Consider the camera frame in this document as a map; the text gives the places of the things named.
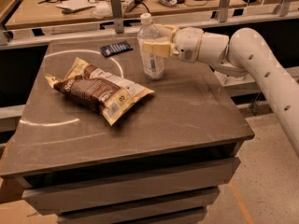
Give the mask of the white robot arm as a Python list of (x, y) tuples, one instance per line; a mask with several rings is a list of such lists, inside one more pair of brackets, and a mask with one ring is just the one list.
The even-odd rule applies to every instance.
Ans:
[(253, 77), (299, 156), (299, 83), (279, 63), (263, 37), (251, 28), (233, 35), (158, 25), (160, 36), (146, 38), (140, 48), (163, 58), (206, 63), (231, 77)]

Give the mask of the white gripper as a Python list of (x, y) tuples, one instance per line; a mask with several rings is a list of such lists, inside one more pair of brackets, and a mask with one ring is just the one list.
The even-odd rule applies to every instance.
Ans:
[(153, 42), (143, 41), (142, 50), (153, 53), (163, 58), (178, 56), (183, 62), (195, 63), (204, 31), (199, 28), (187, 27), (179, 30), (175, 25), (156, 24), (160, 37), (166, 37), (168, 41)]

